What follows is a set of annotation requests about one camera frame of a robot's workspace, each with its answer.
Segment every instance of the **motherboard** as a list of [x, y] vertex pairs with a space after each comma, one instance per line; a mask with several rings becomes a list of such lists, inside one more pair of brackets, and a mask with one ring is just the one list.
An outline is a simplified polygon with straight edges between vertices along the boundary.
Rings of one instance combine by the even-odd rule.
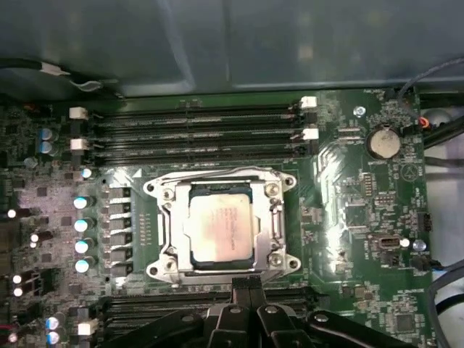
[[430, 347], [421, 125], [391, 92], [5, 103], [8, 342], [95, 347], [254, 274], [298, 316]]

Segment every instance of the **cpu socket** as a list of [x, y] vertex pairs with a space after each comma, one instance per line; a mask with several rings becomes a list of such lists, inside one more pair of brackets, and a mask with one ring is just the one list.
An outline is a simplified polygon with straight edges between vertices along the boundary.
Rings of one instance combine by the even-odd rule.
[[262, 167], [176, 172], [144, 184], [157, 199], [159, 259], [146, 274], [185, 285], [263, 282], [301, 267], [286, 253], [283, 193], [294, 176]]

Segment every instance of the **white connector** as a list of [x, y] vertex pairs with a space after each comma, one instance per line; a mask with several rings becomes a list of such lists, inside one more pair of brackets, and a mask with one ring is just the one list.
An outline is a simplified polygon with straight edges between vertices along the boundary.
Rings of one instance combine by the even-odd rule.
[[318, 128], [305, 128], [302, 131], [303, 140], [318, 140], [319, 129]]
[[88, 120], [88, 111], [83, 107], [70, 107], [71, 120]]
[[299, 100], [299, 108], [301, 110], [312, 109], [313, 107], [317, 107], [318, 99], [315, 96], [303, 96]]
[[90, 321], [84, 321], [78, 324], [78, 335], [79, 336], [91, 336], [95, 333], [99, 322], [97, 319]]
[[88, 150], [88, 141], [82, 138], [71, 139], [71, 151]]

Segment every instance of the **capacitor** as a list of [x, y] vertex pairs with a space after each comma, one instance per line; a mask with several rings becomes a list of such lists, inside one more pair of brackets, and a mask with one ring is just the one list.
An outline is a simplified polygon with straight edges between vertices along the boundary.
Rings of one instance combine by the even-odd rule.
[[89, 245], [85, 241], [76, 241], [74, 244], [74, 250], [78, 254], [85, 254], [88, 251], [88, 248]]
[[401, 140], [393, 129], [382, 126], [368, 136], [367, 148], [372, 157], [387, 160], [398, 154], [401, 149]]
[[13, 294], [16, 297], [21, 297], [24, 294], [27, 294], [34, 290], [35, 288], [38, 288], [38, 279], [34, 279], [33, 281], [29, 281], [27, 283], [22, 283], [20, 287], [17, 287], [15, 290], [13, 290]]
[[48, 141], [42, 141], [38, 150], [40, 153], [49, 154], [50, 156], [56, 156], [58, 154], [58, 147]]
[[48, 330], [55, 331], [59, 326], [65, 324], [66, 316], [63, 312], [56, 312], [53, 316], [45, 320], [45, 327]]
[[89, 268], [95, 266], [96, 260], [92, 256], [84, 257], [83, 260], [79, 260], [75, 263], [75, 270], [78, 273], [85, 273]]
[[42, 128], [40, 130], [39, 136], [41, 140], [46, 141], [55, 141], [58, 139], [58, 133], [52, 131], [50, 128]]
[[84, 168], [82, 169], [82, 171], [80, 172], [80, 175], [84, 178], [84, 179], [89, 179], [92, 177], [92, 169], [90, 168]]
[[22, 163], [26, 168], [34, 169], [38, 165], [38, 160], [35, 157], [27, 157]]
[[55, 330], [59, 326], [59, 321], [55, 317], [50, 317], [45, 320], [45, 328]]
[[74, 229], [77, 232], [85, 232], [95, 226], [95, 220], [91, 217], [85, 217], [83, 219], [76, 220], [74, 223]]
[[30, 235], [30, 241], [33, 243], [40, 243], [42, 241], [48, 241], [53, 238], [51, 231], [37, 231]]
[[8, 218], [29, 218], [33, 214], [32, 209], [29, 208], [17, 208], [17, 209], [10, 209], [7, 212]]
[[79, 196], [74, 198], [74, 207], [76, 209], [84, 209], [91, 207], [95, 203], [95, 198], [89, 196]]
[[59, 342], [59, 334], [55, 331], [50, 331], [46, 335], [46, 343], [57, 344]]
[[12, 278], [14, 284], [21, 284], [29, 281], [36, 274], [34, 270], [26, 270], [19, 274], [15, 274]]

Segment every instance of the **wire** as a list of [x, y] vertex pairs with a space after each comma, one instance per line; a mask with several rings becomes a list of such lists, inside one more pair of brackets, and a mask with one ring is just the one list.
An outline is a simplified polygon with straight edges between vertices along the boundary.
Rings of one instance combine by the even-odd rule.
[[438, 315], [440, 315], [445, 310], [448, 310], [449, 308], [454, 307], [455, 305], [459, 305], [461, 303], [464, 303], [464, 294], [457, 294], [448, 297], [447, 299], [444, 299], [436, 305], [436, 312], [438, 313]]
[[426, 78], [427, 76], [430, 76], [437, 71], [443, 70], [447, 67], [451, 67], [453, 65], [460, 65], [464, 63], [464, 57], [461, 58], [456, 58], [456, 59], [451, 59], [447, 62], [441, 63], [440, 65], [435, 65], [434, 67], [431, 67], [425, 72], [422, 72], [421, 74], [415, 76], [414, 78], [411, 78], [406, 84], [399, 90], [398, 95], [397, 95], [397, 101], [398, 105], [403, 108], [404, 111], [406, 111], [409, 115], [411, 115], [414, 118], [420, 118], [421, 116], [414, 111], [409, 105], [405, 103], [404, 97], [406, 94], [406, 91], [414, 86], [418, 81], [422, 80], [423, 78]]
[[451, 130], [449, 133], [444, 134], [438, 138], [433, 138], [431, 140], [424, 140], [423, 147], [424, 149], [430, 149], [431, 147], [443, 144], [451, 139], [456, 138], [464, 133], [464, 128], [458, 128]]
[[421, 117], [419, 120], [420, 124], [422, 125], [422, 128], [430, 127], [430, 122], [425, 117]]
[[435, 330], [436, 339], [442, 345], [442, 348], [451, 348], [451, 346], [443, 332], [442, 327], [440, 326], [438, 312], [435, 306], [435, 295], [438, 290], [444, 288], [446, 285], [457, 281], [458, 279], [464, 278], [464, 267], [461, 266], [463, 263], [464, 260], [461, 260], [455, 264], [447, 266], [446, 268], [450, 270], [440, 278], [433, 281], [426, 291], [428, 316], [431, 321], [431, 325]]
[[432, 167], [461, 168], [464, 167], [464, 159], [443, 159], [437, 157], [425, 157], [426, 165]]
[[109, 94], [118, 99], [124, 98], [118, 92], [110, 91], [108, 88], [105, 88], [104, 84], [99, 80], [81, 74], [79, 72], [64, 71], [59, 66], [48, 64], [45, 62], [37, 62], [30, 59], [19, 58], [0, 58], [0, 69], [37, 70], [49, 75], [66, 78], [74, 87], [78, 88], [82, 92], [91, 93], [98, 91], [102, 95]]

